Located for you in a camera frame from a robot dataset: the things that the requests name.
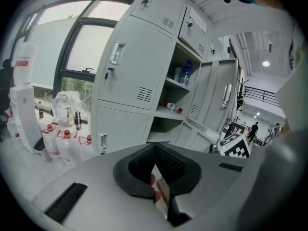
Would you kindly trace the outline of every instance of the ceiling light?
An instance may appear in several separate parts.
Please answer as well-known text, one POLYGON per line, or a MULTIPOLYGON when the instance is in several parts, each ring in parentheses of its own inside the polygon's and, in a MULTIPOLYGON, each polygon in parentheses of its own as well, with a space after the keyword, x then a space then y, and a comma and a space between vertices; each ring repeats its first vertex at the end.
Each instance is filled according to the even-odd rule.
POLYGON ((264 61, 264 62, 262 63, 262 65, 265 66, 265 67, 268 67, 268 66, 270 65, 270 63, 269 63, 268 61, 264 61))

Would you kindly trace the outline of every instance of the black slot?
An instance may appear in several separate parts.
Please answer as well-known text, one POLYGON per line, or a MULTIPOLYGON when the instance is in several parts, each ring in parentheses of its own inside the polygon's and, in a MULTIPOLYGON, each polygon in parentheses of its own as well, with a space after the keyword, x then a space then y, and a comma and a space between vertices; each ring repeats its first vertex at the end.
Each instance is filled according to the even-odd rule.
POLYGON ((48 208, 45 214, 56 222, 62 223, 74 205, 82 196, 87 186, 73 183, 66 191, 48 208))
POLYGON ((221 163, 219 164, 219 167, 223 167, 223 168, 230 169, 230 170, 237 171, 237 172, 241 172, 243 169, 242 166, 238 166, 235 164, 228 164, 228 163, 221 163))

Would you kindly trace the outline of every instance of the railing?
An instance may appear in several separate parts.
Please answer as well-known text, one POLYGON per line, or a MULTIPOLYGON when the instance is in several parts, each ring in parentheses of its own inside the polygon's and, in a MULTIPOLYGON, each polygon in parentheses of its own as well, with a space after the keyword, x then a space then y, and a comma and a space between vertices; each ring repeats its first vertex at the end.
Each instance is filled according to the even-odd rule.
POLYGON ((269 103, 269 104, 272 104, 272 105, 275 105, 281 108, 277 99, 275 98, 274 92, 270 92, 267 90, 261 90, 261 89, 254 88, 254 87, 245 87, 243 96, 248 97, 248 98, 257 99, 259 101, 269 103))

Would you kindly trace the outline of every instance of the paper label on locker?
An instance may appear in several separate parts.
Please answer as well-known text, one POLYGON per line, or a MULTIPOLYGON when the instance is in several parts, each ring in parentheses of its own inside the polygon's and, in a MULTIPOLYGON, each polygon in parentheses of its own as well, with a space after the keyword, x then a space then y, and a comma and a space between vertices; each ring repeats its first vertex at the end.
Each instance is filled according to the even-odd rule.
POLYGON ((198 24, 198 26, 200 26, 200 28, 204 31, 204 33, 206 34, 206 23, 204 20, 202 20, 202 18, 200 17, 200 15, 197 14, 197 12, 191 8, 191 14, 190 17, 198 24))

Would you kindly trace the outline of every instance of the blue plastic bottle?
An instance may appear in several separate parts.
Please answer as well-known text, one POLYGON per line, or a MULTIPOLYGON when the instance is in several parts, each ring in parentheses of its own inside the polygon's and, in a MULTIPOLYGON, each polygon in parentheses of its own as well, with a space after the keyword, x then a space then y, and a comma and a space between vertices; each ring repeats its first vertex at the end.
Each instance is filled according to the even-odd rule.
POLYGON ((191 76, 192 73, 192 62, 191 60, 187 60, 187 64, 185 67, 183 67, 183 70, 181 72, 181 76, 180 76, 180 83, 188 86, 188 81, 189 81, 189 77, 191 76))

